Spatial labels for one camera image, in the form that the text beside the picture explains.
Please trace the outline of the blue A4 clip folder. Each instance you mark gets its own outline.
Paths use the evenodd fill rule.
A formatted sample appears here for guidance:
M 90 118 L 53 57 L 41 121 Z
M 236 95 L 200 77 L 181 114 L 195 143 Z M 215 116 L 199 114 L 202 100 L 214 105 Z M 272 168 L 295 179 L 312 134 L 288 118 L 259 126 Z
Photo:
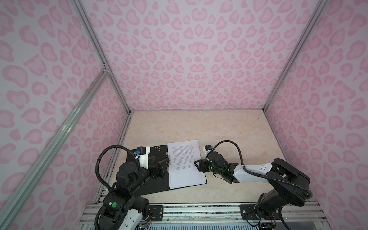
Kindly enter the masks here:
M 167 145 L 154 147 L 138 147 L 133 150 L 138 157 L 134 159 L 128 155 L 127 162 L 140 163 L 139 173 L 142 174 L 144 183 L 140 180 L 134 182 L 134 195 L 142 196 L 179 188 L 205 185 L 206 175 L 196 170 L 193 165 L 188 170 L 182 170 L 174 174 L 174 185 L 171 186 L 171 177 L 168 172 L 170 159 Z

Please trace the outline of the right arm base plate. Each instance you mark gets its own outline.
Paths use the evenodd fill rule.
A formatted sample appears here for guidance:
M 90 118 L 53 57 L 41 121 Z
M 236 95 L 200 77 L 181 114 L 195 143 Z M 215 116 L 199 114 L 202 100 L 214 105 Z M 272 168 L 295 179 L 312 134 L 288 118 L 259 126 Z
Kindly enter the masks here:
M 261 209 L 256 209 L 255 204 L 241 204 L 239 205 L 240 213 L 242 220 L 254 220 L 259 221 L 261 220 L 281 220 L 278 211 L 274 211 L 272 213 L 266 212 Z

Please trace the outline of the printed sheet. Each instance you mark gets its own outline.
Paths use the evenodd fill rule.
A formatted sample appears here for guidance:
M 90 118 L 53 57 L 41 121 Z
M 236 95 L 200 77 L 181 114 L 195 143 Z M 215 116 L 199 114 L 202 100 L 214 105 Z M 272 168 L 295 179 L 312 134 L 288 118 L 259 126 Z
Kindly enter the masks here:
M 204 185 L 207 179 L 204 173 L 195 166 L 201 160 L 198 140 L 168 143 L 169 188 Z

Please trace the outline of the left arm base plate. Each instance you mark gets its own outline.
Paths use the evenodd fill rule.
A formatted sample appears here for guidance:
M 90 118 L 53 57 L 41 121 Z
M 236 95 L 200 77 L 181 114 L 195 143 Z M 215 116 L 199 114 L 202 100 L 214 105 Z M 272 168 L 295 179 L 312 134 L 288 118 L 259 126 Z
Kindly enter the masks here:
M 159 222 L 163 220 L 163 205 L 150 205 L 149 208 L 150 221 Z

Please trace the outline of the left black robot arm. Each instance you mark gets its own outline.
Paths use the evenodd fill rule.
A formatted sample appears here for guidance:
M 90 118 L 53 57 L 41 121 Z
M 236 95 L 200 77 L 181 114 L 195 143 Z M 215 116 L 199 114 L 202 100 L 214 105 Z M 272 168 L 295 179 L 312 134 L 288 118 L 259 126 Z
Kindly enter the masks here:
M 142 221 L 150 220 L 149 200 L 135 195 L 149 179 L 163 178 L 170 159 L 159 161 L 155 167 L 138 168 L 133 162 L 119 167 L 117 181 L 103 200 L 95 220 L 96 230 L 134 230 Z

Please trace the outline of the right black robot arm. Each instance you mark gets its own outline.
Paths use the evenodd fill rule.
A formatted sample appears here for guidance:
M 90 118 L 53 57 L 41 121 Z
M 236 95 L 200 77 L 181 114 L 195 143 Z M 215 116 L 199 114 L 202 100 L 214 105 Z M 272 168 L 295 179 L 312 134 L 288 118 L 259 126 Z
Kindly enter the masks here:
M 252 211 L 260 219 L 267 219 L 273 212 L 291 204 L 303 207 L 313 194 L 309 189 L 310 178 L 280 158 L 272 163 L 245 165 L 239 152 L 240 164 L 229 163 L 218 152 L 210 149 L 204 160 L 194 162 L 199 172 L 211 172 L 229 184 L 242 182 L 269 183 L 273 189 L 262 193 Z

